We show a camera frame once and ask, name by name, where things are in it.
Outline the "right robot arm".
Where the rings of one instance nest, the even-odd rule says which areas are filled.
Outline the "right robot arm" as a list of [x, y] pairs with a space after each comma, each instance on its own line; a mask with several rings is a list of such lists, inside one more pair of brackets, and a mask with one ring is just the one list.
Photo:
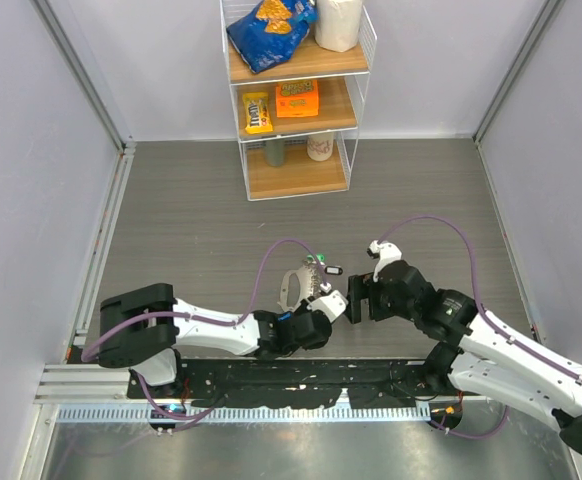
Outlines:
[[471, 297], [437, 289], [403, 260], [348, 279], [347, 316], [353, 323], [400, 317], [435, 348], [423, 380], [437, 394], [455, 388], [496, 400], [544, 423], [582, 455], [582, 365], [481, 311]]

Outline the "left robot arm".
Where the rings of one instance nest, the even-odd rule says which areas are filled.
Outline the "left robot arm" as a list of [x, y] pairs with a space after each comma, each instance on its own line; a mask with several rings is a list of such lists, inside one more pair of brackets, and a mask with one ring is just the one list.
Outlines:
[[104, 300], [100, 337], [83, 358], [96, 358], [104, 368], [129, 368], [171, 398], [185, 383], [177, 346], [277, 359], [326, 345], [346, 308], [346, 298], [334, 290], [303, 299], [285, 313], [257, 310], [241, 317], [196, 307], [176, 298], [172, 285], [158, 283]]

